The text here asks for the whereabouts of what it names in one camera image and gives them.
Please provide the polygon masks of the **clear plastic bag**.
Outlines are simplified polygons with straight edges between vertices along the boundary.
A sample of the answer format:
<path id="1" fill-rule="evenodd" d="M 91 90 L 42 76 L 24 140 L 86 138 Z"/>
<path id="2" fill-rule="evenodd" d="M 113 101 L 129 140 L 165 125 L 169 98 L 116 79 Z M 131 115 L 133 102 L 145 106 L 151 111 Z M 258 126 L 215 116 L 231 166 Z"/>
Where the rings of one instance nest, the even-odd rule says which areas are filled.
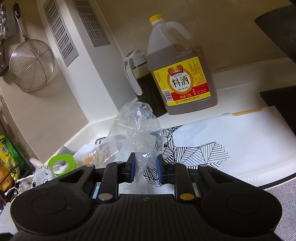
<path id="1" fill-rule="evenodd" d="M 128 193 L 148 194 L 144 171 L 156 167 L 156 158 L 164 150 L 164 134 L 147 103 L 129 102 L 119 111 L 108 136 L 96 150 L 96 168 L 116 161 L 126 162 L 135 153 L 135 180 Z"/>

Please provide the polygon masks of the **green plastic ring tag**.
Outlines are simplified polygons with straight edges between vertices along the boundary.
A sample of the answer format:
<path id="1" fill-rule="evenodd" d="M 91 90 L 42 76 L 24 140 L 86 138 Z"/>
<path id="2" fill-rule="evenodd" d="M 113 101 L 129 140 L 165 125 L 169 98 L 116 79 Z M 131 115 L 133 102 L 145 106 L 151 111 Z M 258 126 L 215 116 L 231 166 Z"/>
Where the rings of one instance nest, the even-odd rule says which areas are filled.
<path id="1" fill-rule="evenodd" d="M 75 170 L 76 165 L 71 154 L 60 154 L 49 160 L 48 168 L 52 169 L 56 177 L 60 177 Z"/>

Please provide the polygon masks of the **white cartoon printed wrapper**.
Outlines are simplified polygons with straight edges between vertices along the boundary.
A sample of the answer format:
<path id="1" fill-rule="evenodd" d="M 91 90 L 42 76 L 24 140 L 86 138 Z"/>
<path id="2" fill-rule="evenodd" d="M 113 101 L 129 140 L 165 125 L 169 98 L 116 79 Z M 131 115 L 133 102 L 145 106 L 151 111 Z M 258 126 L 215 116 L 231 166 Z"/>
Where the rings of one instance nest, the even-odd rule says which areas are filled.
<path id="1" fill-rule="evenodd" d="M 34 174 L 22 178 L 18 182 L 18 190 L 20 193 L 24 193 L 55 178 L 52 168 L 41 166 L 35 170 Z"/>

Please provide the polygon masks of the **white patterned cutting board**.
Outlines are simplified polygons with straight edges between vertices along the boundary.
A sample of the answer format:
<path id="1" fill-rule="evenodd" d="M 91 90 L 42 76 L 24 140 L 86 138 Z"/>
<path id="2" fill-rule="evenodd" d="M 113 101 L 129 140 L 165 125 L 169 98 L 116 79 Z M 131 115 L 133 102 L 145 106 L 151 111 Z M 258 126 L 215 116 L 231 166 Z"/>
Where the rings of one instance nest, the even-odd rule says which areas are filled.
<path id="1" fill-rule="evenodd" d="M 167 163 L 206 164 L 257 187 L 295 175 L 295 134 L 275 107 L 161 129 Z M 144 178 L 160 184 L 156 167 Z"/>

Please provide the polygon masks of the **cooking wine jug yellow cap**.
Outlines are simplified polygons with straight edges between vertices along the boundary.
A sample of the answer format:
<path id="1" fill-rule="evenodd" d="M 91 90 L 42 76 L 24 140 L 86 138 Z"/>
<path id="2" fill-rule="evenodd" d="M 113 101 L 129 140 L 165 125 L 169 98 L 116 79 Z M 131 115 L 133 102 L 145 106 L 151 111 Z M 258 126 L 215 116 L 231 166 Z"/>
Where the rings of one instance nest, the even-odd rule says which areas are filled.
<path id="1" fill-rule="evenodd" d="M 218 103 L 211 70 L 200 44 L 178 22 L 162 14 L 149 19 L 152 32 L 147 65 L 170 115 L 190 113 Z"/>

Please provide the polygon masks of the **dark soy sauce bottle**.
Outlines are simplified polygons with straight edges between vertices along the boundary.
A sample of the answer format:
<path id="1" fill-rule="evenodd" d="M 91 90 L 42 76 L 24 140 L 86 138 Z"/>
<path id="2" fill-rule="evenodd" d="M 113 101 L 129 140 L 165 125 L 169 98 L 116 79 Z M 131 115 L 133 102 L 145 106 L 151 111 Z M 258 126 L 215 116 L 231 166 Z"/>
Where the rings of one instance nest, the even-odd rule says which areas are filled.
<path id="1" fill-rule="evenodd" d="M 133 50 L 126 55 L 124 70 L 138 101 L 149 104 L 156 117 L 167 113 L 154 78 L 147 68 L 147 58 L 142 51 Z"/>

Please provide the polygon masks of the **grey textured mat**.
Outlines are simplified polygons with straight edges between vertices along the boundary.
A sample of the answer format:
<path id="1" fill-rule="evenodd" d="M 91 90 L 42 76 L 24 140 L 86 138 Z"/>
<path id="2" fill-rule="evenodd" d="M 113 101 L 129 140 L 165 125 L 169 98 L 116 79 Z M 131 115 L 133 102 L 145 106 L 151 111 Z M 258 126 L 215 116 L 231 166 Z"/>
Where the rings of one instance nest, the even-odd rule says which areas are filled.
<path id="1" fill-rule="evenodd" d="M 282 240 L 296 240 L 296 180 L 295 178 L 265 189 L 275 196 L 282 207 L 282 217 L 274 233 Z"/>

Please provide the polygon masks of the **black stove top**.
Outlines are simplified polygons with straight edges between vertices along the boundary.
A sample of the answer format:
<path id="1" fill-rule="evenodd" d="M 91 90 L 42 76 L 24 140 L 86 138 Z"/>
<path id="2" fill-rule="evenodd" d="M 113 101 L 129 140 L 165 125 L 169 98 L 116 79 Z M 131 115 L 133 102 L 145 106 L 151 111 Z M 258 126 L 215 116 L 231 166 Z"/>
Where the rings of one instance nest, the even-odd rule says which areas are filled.
<path id="1" fill-rule="evenodd" d="M 296 134 L 296 86 L 289 86 L 260 92 L 267 106 L 275 106 Z"/>

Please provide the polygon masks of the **grey vent grille right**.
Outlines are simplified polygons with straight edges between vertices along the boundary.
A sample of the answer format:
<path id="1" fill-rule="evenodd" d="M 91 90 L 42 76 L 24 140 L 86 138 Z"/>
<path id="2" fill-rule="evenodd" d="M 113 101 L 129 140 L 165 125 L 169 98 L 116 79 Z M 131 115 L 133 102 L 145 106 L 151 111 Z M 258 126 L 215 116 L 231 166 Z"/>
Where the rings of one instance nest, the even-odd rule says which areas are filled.
<path id="1" fill-rule="evenodd" d="M 110 41 L 100 25 L 91 3 L 87 0 L 74 0 L 79 17 L 94 47 L 109 45 Z"/>

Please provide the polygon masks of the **grey vent grille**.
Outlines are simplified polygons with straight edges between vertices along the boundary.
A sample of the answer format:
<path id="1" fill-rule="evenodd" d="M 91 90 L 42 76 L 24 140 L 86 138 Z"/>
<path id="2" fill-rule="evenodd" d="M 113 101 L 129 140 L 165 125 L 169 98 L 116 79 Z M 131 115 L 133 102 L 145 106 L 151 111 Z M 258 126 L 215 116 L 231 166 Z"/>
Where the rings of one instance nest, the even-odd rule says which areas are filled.
<path id="1" fill-rule="evenodd" d="M 87 0 L 74 0 L 79 17 L 94 47 L 109 45 L 110 41 L 100 25 L 91 3 Z"/>
<path id="2" fill-rule="evenodd" d="M 64 22 L 59 6 L 55 0 L 48 0 L 45 1 L 43 9 L 58 50 L 68 67 L 79 56 L 79 53 Z"/>

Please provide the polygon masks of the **metal mesh strainer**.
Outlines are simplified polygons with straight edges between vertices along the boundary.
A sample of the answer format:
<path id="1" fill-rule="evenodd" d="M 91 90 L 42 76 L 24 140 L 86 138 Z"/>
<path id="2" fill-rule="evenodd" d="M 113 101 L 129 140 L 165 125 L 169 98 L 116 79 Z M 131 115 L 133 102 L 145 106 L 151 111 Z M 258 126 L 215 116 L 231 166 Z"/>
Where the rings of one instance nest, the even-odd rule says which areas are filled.
<path id="1" fill-rule="evenodd" d="M 10 76 L 22 90 L 37 90 L 46 85 L 53 75 L 54 54 L 48 44 L 27 36 L 18 3 L 13 5 L 13 12 L 24 41 L 16 47 L 10 57 Z"/>

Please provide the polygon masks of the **grey vent grille left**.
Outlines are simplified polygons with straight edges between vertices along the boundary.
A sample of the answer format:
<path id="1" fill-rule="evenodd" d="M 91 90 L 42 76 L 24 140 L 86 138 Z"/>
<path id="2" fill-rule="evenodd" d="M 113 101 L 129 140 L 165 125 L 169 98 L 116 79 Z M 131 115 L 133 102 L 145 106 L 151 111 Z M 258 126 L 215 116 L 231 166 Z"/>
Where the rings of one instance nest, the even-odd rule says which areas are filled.
<path id="1" fill-rule="evenodd" d="M 59 6 L 55 0 L 48 0 L 45 1 L 43 9 L 58 50 L 68 67 L 79 56 L 79 53 L 64 22 Z"/>

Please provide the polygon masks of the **black range hood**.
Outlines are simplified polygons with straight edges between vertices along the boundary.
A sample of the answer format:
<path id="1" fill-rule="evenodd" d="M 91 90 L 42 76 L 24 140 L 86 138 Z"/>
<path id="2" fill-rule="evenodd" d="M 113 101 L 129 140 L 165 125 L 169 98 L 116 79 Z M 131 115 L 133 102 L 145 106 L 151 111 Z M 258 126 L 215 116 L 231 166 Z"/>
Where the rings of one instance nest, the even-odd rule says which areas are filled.
<path id="1" fill-rule="evenodd" d="M 269 11 L 254 22 L 295 63 L 295 5 Z"/>

